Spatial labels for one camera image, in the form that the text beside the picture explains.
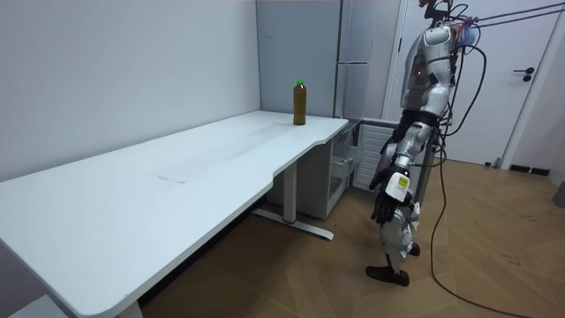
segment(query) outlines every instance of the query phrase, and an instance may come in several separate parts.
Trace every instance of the baseboard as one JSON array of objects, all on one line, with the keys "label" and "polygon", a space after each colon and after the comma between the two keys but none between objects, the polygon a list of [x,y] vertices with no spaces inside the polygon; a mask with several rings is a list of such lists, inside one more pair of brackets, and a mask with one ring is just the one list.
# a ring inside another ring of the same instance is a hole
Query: baseboard
[{"label": "baseboard", "polygon": [[523,173],[530,173],[530,174],[535,174],[535,175],[545,176],[545,177],[549,176],[549,169],[526,167],[526,166],[521,166],[521,165],[517,165],[517,164],[511,164],[510,170],[511,171],[523,172]]}]

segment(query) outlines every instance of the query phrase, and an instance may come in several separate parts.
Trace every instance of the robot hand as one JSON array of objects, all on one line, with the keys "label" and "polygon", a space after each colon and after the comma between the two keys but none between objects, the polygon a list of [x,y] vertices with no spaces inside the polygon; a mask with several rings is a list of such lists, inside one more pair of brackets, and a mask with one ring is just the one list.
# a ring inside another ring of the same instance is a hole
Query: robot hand
[{"label": "robot hand", "polygon": [[373,214],[371,215],[371,218],[373,220],[376,218],[379,224],[392,221],[396,208],[406,199],[410,186],[410,173],[405,168],[393,166],[379,172],[371,186],[374,189],[374,187],[385,180],[387,181],[387,186],[380,188],[375,199]]}]

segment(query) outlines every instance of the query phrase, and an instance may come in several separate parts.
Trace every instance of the power cord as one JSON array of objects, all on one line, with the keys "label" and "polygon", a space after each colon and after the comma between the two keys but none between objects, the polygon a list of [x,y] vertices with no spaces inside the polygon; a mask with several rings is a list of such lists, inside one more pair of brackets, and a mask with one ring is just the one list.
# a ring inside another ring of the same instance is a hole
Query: power cord
[{"label": "power cord", "polygon": [[[471,104],[469,105],[469,108],[468,108],[467,111],[465,112],[465,116],[463,117],[463,121],[462,121],[462,123],[459,125],[459,127],[457,127],[457,129],[456,129],[454,132],[452,132],[452,133],[448,133],[448,130],[449,130],[449,126],[448,126],[448,125],[446,125],[446,127],[445,127],[445,132],[444,132],[444,133],[441,133],[441,124],[438,124],[438,126],[436,127],[436,132],[438,132],[438,137],[440,138],[441,143],[439,144],[439,147],[440,147],[440,150],[439,150],[439,152],[440,152],[440,162],[439,162],[438,164],[434,165],[434,166],[439,166],[439,167],[440,167],[440,181],[441,181],[441,194],[442,194],[442,196],[443,196],[443,208],[441,209],[440,216],[438,217],[438,220],[436,221],[435,226],[433,227],[432,239],[431,239],[431,242],[430,242],[430,265],[431,265],[431,269],[432,269],[432,278],[433,278],[434,282],[437,283],[437,285],[439,285],[444,291],[448,292],[448,293],[451,294],[452,296],[454,296],[454,297],[456,297],[456,298],[458,298],[458,299],[460,299],[460,300],[462,300],[462,301],[464,301],[464,302],[467,302],[467,303],[469,303],[469,304],[471,304],[471,305],[473,305],[473,306],[481,307],[481,308],[483,308],[483,309],[485,309],[485,310],[489,310],[489,311],[492,311],[492,312],[495,312],[495,313],[498,313],[498,314],[505,314],[505,315],[512,316],[512,317],[518,317],[518,318],[532,318],[532,317],[530,317],[530,316],[521,315],[521,314],[513,314],[513,313],[505,312],[505,311],[502,311],[502,310],[499,310],[499,309],[496,309],[496,308],[492,308],[492,307],[488,307],[488,306],[485,306],[485,305],[481,305],[481,304],[479,304],[479,303],[477,303],[477,302],[475,302],[475,301],[469,300],[469,299],[467,299],[467,298],[465,298],[465,297],[463,297],[463,296],[459,296],[459,295],[456,294],[454,291],[451,291],[448,287],[446,287],[444,284],[442,284],[442,283],[440,282],[440,280],[437,278],[437,276],[435,275],[435,270],[434,270],[434,266],[433,266],[433,242],[435,241],[435,233],[437,232],[438,226],[440,225],[440,221],[441,221],[441,219],[443,218],[443,216],[445,215],[445,210],[446,210],[446,208],[447,208],[447,206],[448,206],[448,196],[447,196],[447,194],[446,194],[446,190],[445,190],[445,180],[444,180],[444,177],[443,177],[443,164],[444,164],[444,163],[447,161],[447,159],[448,159],[448,158],[447,158],[447,157],[448,157],[448,153],[447,153],[447,151],[445,150],[445,147],[446,147],[446,138],[447,138],[448,136],[453,136],[455,133],[457,133],[457,132],[461,129],[461,126],[463,125],[464,120],[467,118],[467,115],[469,114],[469,112],[470,112],[471,109],[472,109],[472,106],[474,105],[475,101],[477,100],[477,96],[478,96],[478,93],[480,92],[480,89],[482,88],[483,81],[484,81],[484,79],[485,79],[485,73],[486,73],[486,55],[485,55],[485,52],[484,52],[482,49],[479,49],[479,48],[475,47],[474,45],[467,45],[467,46],[461,47],[463,53],[464,53],[464,51],[465,51],[465,48],[467,48],[467,47],[472,47],[473,49],[475,49],[477,52],[479,52],[479,53],[483,56],[483,58],[484,58],[483,73],[482,73],[481,81],[480,81],[479,86],[478,86],[478,89],[477,89],[477,93],[475,94],[475,97],[473,98],[473,101],[472,101]],[[455,88],[455,91],[454,91],[454,95],[453,95],[453,98],[452,98],[452,100],[451,100],[451,103],[448,104],[448,117],[445,118],[445,115],[444,115],[444,118],[442,118],[441,121],[444,121],[445,119],[449,120],[449,116],[451,116],[450,114],[452,113],[453,105],[454,105],[454,102],[455,102],[455,100],[456,100],[456,94],[457,94],[457,89],[458,89],[458,86],[459,86],[459,80],[461,79],[461,74],[462,74],[462,70],[463,70],[463,62],[464,62],[464,57],[463,57],[463,56],[464,56],[464,55],[461,56],[461,64],[460,64],[460,66],[459,66],[459,74],[458,74],[458,76],[457,76],[458,79],[457,79],[457,83],[456,83],[456,88]]]}]

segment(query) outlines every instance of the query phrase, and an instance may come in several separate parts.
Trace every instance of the black cable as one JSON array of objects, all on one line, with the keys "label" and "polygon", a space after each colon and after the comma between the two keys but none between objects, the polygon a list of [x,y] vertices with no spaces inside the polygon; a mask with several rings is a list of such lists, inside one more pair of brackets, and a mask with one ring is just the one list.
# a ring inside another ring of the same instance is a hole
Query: black cable
[{"label": "black cable", "polygon": [[481,74],[480,77],[480,82],[478,84],[478,88],[477,88],[477,93],[475,94],[475,96],[473,97],[473,100],[471,101],[471,104],[469,105],[469,108],[465,111],[465,115],[463,115],[463,120],[461,121],[461,124],[459,124],[459,126],[457,127],[457,129],[449,134],[446,134],[446,137],[449,136],[453,136],[454,134],[458,133],[461,130],[461,127],[463,127],[463,124],[465,123],[465,120],[467,119],[467,116],[469,116],[469,113],[471,112],[471,109],[473,108],[473,106],[475,105],[475,102],[477,101],[478,95],[480,94],[481,89],[483,88],[483,83],[485,82],[485,75],[486,75],[486,64],[487,64],[487,58],[486,58],[486,54],[482,49],[477,48],[474,45],[463,45],[460,48],[474,48],[478,53],[481,54],[481,56],[483,56],[483,72]]},{"label": "black cable", "polygon": [[459,14],[457,14],[457,15],[455,16],[455,18],[461,18],[461,17],[463,16],[463,13],[464,13],[465,11],[467,11],[467,9],[469,9],[469,5],[468,5],[468,4],[458,4],[458,5],[454,6],[453,8],[451,8],[451,12],[449,13],[449,15],[451,16],[452,12],[453,12],[455,9],[457,9],[457,8],[459,8],[459,7],[463,7],[463,6],[464,6],[465,8],[464,8],[463,10],[461,10],[461,12],[459,12]]},{"label": "black cable", "polygon": [[[466,48],[466,46],[464,46],[464,47],[463,47],[463,50],[462,50],[463,55],[461,55],[461,63],[460,63],[460,65],[459,65],[459,74],[457,75],[457,82],[456,82],[455,91],[454,91],[454,93],[453,93],[453,97],[452,97],[452,99],[451,99],[451,102],[448,102],[448,111],[447,111],[447,112],[444,112],[443,117],[442,117],[442,119],[440,120],[440,122],[441,122],[441,121],[444,121],[444,120],[446,120],[446,119],[449,120],[450,117],[453,116],[453,115],[452,115],[452,114],[453,114],[453,106],[454,106],[454,103],[455,103],[456,98],[457,98],[457,90],[458,90],[458,88],[459,88],[459,83],[460,83],[460,80],[461,80],[461,75],[462,75],[462,73],[463,73],[463,63],[464,63],[464,52],[465,52],[465,48]],[[443,208],[441,209],[440,216],[438,217],[438,220],[436,221],[435,226],[433,227],[432,239],[431,239],[431,241],[430,241],[430,267],[431,267],[431,270],[432,270],[432,278],[433,278],[434,282],[437,283],[437,285],[439,285],[444,291],[448,292],[448,293],[451,294],[452,296],[454,296],[454,297],[456,297],[456,298],[458,298],[458,299],[460,299],[460,300],[462,300],[462,301],[465,301],[465,302],[467,302],[467,303],[469,303],[469,304],[471,304],[471,305],[473,305],[473,306],[481,307],[481,308],[483,308],[483,309],[485,309],[485,310],[489,310],[489,311],[492,311],[492,312],[495,312],[495,313],[498,313],[498,314],[505,314],[505,315],[508,315],[508,316],[513,316],[513,317],[518,317],[518,318],[532,318],[532,317],[529,317],[529,316],[526,316],[526,315],[508,313],[508,312],[505,312],[505,311],[501,311],[501,310],[499,310],[499,309],[487,307],[487,306],[481,305],[481,304],[479,304],[479,303],[477,303],[477,302],[475,302],[475,301],[466,299],[466,298],[464,298],[463,296],[457,295],[454,291],[451,291],[449,288],[447,288],[444,284],[442,284],[442,283],[440,282],[440,280],[438,279],[438,277],[435,275],[435,270],[434,270],[434,267],[433,267],[433,242],[435,241],[435,233],[437,232],[438,226],[440,225],[441,219],[442,219],[443,216],[445,215],[445,210],[446,210],[446,208],[447,208],[447,206],[448,206],[448,196],[447,196],[447,194],[446,194],[446,190],[445,190],[445,180],[444,180],[444,177],[443,177],[443,164],[448,160],[448,153],[447,153],[447,151],[446,151],[446,149],[445,149],[445,148],[446,148],[446,138],[447,138],[447,136],[451,136],[451,135],[453,135],[454,133],[457,133],[457,131],[459,131],[459,129],[461,129],[461,126],[463,125],[464,119],[466,118],[467,114],[468,114],[469,111],[471,110],[472,105],[473,105],[473,103],[475,102],[476,97],[477,97],[477,95],[478,95],[478,93],[480,92],[480,89],[481,89],[481,87],[482,87],[482,82],[484,81],[484,78],[485,78],[485,72],[486,72],[486,55],[485,55],[485,52],[483,52],[481,49],[476,48],[476,47],[475,47],[475,49],[477,49],[477,51],[480,52],[480,53],[483,55],[483,58],[484,58],[484,68],[483,68],[483,75],[481,76],[481,83],[480,83],[480,85],[479,85],[479,87],[478,87],[478,89],[477,89],[477,93],[475,94],[475,98],[473,99],[473,102],[472,102],[471,105],[469,106],[469,109],[467,109],[467,112],[465,113],[465,117],[463,118],[462,123],[459,125],[459,127],[457,128],[457,130],[456,130],[455,132],[449,134],[449,133],[448,133],[449,126],[446,126],[444,133],[441,133],[441,124],[438,124],[438,126],[435,127],[437,136],[438,136],[438,138],[440,138],[440,140],[441,140],[440,145],[439,145],[439,147],[440,147],[440,162],[439,162],[439,163],[436,163],[436,164],[434,164],[434,165],[432,165],[432,166],[429,166],[429,168],[433,168],[433,167],[437,167],[437,166],[440,167],[440,181],[441,181],[441,194],[442,194],[442,196],[443,196]]]},{"label": "black cable", "polygon": [[528,10],[514,11],[514,12],[510,12],[510,13],[502,13],[502,14],[498,14],[498,15],[495,15],[495,16],[492,16],[492,17],[486,17],[486,18],[480,19],[480,21],[487,21],[489,19],[498,19],[498,18],[509,17],[509,16],[513,16],[513,15],[517,15],[517,14],[530,13],[530,12],[534,12],[534,11],[554,8],[556,6],[563,6],[564,4],[565,4],[565,2],[560,3],[560,4],[549,4],[549,5],[545,5],[545,6],[541,6],[541,7],[537,7],[537,8],[533,8],[533,9],[528,9]]},{"label": "black cable", "polygon": [[555,11],[550,11],[550,12],[545,12],[545,13],[540,13],[540,14],[534,14],[534,15],[531,15],[531,16],[518,18],[518,19],[510,19],[510,20],[506,20],[506,21],[502,21],[502,22],[490,23],[490,24],[486,24],[486,25],[481,25],[480,27],[494,27],[494,26],[499,26],[499,25],[503,25],[503,24],[507,24],[507,23],[522,21],[522,20],[525,20],[525,19],[539,18],[539,17],[543,17],[543,16],[546,16],[546,15],[555,14],[555,13],[559,13],[559,12],[563,12],[563,11],[565,11],[565,9],[560,9],[560,10],[555,10]]},{"label": "black cable", "polygon": [[457,297],[458,299],[465,301],[469,304],[472,304],[474,306],[477,307],[481,307],[483,309],[486,310],[490,310],[492,312],[498,313],[498,314],[505,314],[505,315],[509,315],[509,316],[513,316],[513,317],[518,317],[518,318],[532,318],[530,316],[526,316],[526,315],[521,315],[521,314],[512,314],[512,313],[508,313],[505,311],[501,311],[499,309],[495,309],[495,308],[491,308],[491,307],[487,307],[485,305],[481,305],[477,302],[474,302],[472,300],[468,300],[462,296],[457,295],[456,293],[454,293],[453,291],[451,291],[449,288],[447,288],[446,286],[444,286],[440,280],[438,279],[438,277],[435,275],[435,271],[433,270],[433,241],[435,240],[435,232],[438,229],[438,226],[440,225],[440,221],[443,218],[443,215],[445,214],[445,210],[446,207],[448,206],[448,196],[446,195],[446,191],[445,191],[445,180],[443,178],[443,161],[441,159],[445,159],[447,160],[447,158],[443,158],[443,154],[444,152],[440,153],[440,181],[441,181],[441,193],[443,195],[443,208],[441,209],[441,213],[440,213],[440,217],[438,217],[437,222],[435,223],[435,226],[433,227],[433,231],[432,231],[432,240],[430,243],[430,264],[432,267],[432,278],[435,281],[435,283],[437,283],[437,285],[439,285],[444,291],[450,293],[452,296]]}]

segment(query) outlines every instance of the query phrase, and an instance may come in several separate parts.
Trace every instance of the white door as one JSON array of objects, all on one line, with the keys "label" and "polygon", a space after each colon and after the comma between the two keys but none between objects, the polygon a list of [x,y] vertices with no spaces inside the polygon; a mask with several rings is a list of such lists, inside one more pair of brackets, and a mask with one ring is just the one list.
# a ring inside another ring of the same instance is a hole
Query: white door
[{"label": "white door", "polygon": [[[521,11],[560,0],[467,0],[469,9],[464,13],[473,17]],[[465,120],[463,128],[448,138],[448,158],[468,163],[494,162],[502,158],[509,143],[516,121],[524,106],[533,80],[524,81],[525,70],[538,70],[558,14],[528,19],[501,26],[486,27],[478,47],[488,57],[486,79],[477,102]],[[383,119],[398,120],[401,116],[400,98],[404,76],[404,63],[412,42],[430,24],[424,20],[424,10],[409,0],[403,23],[403,45],[398,55],[394,81],[389,83],[383,109]],[[459,126],[478,87],[482,71],[482,57],[471,52],[465,57],[463,76],[454,105],[453,132]]]}]

